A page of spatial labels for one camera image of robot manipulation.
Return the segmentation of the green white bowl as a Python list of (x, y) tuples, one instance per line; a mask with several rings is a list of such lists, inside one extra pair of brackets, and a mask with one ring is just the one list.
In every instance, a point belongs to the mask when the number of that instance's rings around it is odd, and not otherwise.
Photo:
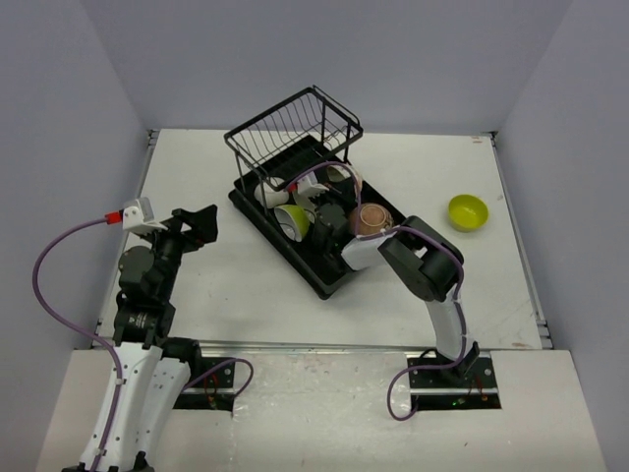
[(308, 235), (311, 223), (307, 213), (296, 205), (276, 206), (274, 216), (284, 235), (291, 241), (301, 243)]

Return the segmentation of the white orange leaf bowl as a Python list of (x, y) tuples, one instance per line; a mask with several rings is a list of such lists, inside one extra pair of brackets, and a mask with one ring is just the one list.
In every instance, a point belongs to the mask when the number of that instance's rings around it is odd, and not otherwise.
[(358, 170), (351, 165), (331, 165), (326, 168), (327, 179), (330, 183), (339, 184), (346, 180), (358, 184), (359, 190), (363, 188), (363, 177)]

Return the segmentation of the yellow green bowl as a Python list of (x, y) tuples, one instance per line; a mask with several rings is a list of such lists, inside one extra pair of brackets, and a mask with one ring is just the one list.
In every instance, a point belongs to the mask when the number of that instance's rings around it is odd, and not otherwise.
[(462, 194), (453, 197), (447, 207), (450, 225), (461, 232), (472, 232), (483, 228), (489, 218), (486, 203), (480, 198)]

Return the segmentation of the red floral bowl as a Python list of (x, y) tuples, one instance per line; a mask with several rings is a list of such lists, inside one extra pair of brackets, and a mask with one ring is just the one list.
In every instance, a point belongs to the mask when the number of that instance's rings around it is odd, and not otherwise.
[(310, 221), (313, 221), (316, 217), (316, 205), (309, 198), (300, 195), (297, 192), (292, 193), (292, 198), (295, 204), (300, 207), (307, 215)]

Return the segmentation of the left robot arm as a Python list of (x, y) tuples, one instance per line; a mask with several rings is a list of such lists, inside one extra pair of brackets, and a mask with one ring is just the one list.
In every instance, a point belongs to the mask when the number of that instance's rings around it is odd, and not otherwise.
[(145, 241), (118, 261), (112, 337), (116, 356), (97, 422), (77, 471), (149, 471), (166, 420), (184, 386), (203, 377), (197, 341), (169, 334), (170, 298), (185, 254), (218, 236), (217, 207), (176, 208), (154, 218), (146, 198), (105, 217)]

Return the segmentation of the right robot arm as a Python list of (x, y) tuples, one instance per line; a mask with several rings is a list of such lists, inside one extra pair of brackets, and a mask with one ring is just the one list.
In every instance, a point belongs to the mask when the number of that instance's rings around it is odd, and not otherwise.
[(389, 265), (427, 306), (440, 378), (459, 386), (473, 375), (479, 346), (470, 336), (460, 298), (464, 258), (445, 237), (416, 215), (398, 224), (386, 221), (373, 234), (362, 234), (358, 221), (331, 203), (314, 211), (311, 237), (321, 258), (339, 268), (360, 271)]

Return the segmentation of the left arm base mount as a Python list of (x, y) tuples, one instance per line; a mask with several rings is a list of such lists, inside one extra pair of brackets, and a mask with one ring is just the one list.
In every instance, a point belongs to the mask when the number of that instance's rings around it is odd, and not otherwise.
[(214, 371), (179, 395), (175, 410), (226, 411), (234, 405), (235, 367), (229, 365)]

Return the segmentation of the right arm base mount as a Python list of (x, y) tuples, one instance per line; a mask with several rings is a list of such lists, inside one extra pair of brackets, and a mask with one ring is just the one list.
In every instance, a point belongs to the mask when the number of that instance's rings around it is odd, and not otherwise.
[(408, 377), (412, 407), (417, 412), (501, 408), (493, 362), (488, 352), (481, 352), (461, 378), (448, 377), (445, 370), (414, 370)]

